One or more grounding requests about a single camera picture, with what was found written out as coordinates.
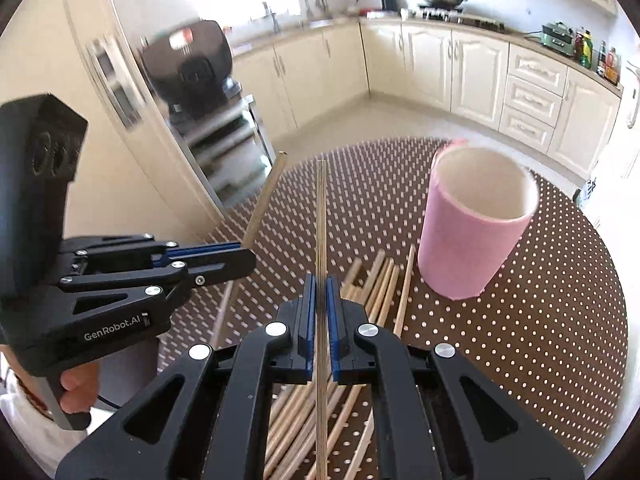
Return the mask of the person's left hand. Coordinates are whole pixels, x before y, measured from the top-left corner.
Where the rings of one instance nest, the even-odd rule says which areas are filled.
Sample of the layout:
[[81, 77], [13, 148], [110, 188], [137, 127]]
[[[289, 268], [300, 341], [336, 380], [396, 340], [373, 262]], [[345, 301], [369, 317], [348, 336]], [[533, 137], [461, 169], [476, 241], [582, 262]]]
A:
[[58, 401], [66, 414], [88, 413], [98, 400], [100, 364], [89, 362], [66, 370], [60, 377], [64, 393]]

